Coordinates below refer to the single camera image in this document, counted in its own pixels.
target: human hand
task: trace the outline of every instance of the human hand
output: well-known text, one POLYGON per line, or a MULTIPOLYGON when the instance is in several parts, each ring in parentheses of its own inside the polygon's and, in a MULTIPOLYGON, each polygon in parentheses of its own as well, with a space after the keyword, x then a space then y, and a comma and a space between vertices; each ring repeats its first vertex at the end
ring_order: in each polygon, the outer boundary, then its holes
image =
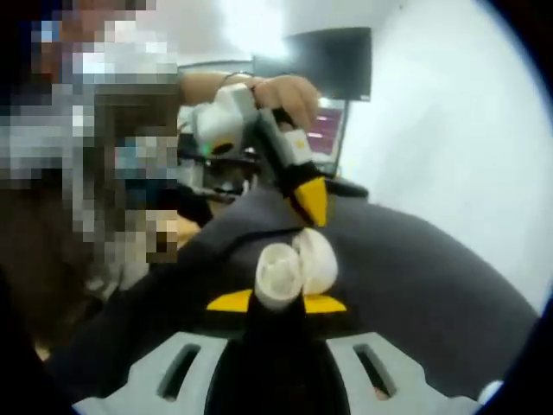
POLYGON ((321 93, 301 76, 262 79, 256 82, 253 92, 259 107, 283 108, 296 126, 305 131, 311 130, 317 119, 321 93))

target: gray plastic part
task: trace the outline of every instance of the gray plastic part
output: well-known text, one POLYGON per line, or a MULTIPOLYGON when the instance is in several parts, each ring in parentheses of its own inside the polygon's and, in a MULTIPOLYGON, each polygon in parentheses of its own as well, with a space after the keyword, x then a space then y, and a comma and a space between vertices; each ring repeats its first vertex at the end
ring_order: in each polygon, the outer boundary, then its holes
MULTIPOLYGON (((204 415, 207 393, 227 340, 177 333, 130 369, 125 386, 105 399, 89 398, 74 408, 83 415, 204 415), (199 350, 175 400, 160 391, 190 348, 199 350)), ((448 399, 427 385, 424 370, 380 335, 328 340, 340 372, 351 415, 470 415, 480 405, 469 398, 448 399), (365 353, 390 398, 378 400, 357 353, 365 353)))
POLYGON ((130 368, 125 386, 105 399, 89 398, 74 407, 85 415, 203 415, 207 392, 227 340, 177 333, 130 368), (199 349, 174 401, 160 390, 190 349, 199 349))
POLYGON ((468 400, 474 406, 460 406, 430 387, 423 367, 376 333, 328 340, 327 345, 346 388, 351 415, 468 415, 478 407, 468 398, 462 402, 468 400), (357 353, 365 354, 376 368, 390 393, 389 399, 378 399, 357 353), (457 412, 449 411, 450 406, 457 412))

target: slot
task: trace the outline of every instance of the slot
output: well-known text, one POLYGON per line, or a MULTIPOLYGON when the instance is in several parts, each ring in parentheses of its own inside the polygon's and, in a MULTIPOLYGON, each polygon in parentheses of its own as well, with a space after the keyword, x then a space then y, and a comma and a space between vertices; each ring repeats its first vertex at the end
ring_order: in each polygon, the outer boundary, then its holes
POLYGON ((200 346, 187 345, 177 356, 172 367, 168 370, 158 394, 168 400, 175 401, 181 390, 182 383, 187 377, 188 370, 194 363, 196 356, 200 352, 200 346))

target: white robot part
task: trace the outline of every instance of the white robot part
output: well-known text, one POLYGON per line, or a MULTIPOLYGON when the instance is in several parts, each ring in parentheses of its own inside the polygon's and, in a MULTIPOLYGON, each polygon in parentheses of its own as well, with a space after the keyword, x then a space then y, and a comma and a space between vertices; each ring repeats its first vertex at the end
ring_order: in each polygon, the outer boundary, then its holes
POLYGON ((251 91, 241 84, 219 89, 213 103, 198 105, 192 113, 192 130, 198 145, 217 149, 223 145, 235 152, 243 147, 248 125, 255 123, 258 110, 251 91))
POLYGON ((328 291, 338 277, 338 261, 328 240, 314 229, 305 228, 293 240, 300 257, 303 294, 328 291))
POLYGON ((292 303, 302 292, 300 259, 286 244, 266 246, 257 262, 255 295, 270 310, 278 311, 292 303))

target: white wall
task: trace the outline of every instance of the white wall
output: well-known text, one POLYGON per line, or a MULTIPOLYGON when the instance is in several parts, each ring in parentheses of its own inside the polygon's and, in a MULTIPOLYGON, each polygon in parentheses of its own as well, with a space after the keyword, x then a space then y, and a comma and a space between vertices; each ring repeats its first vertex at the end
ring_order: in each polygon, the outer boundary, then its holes
POLYGON ((477 252, 540 310, 553 275, 553 132, 537 78, 481 2, 403 2, 375 32, 343 175, 477 252))

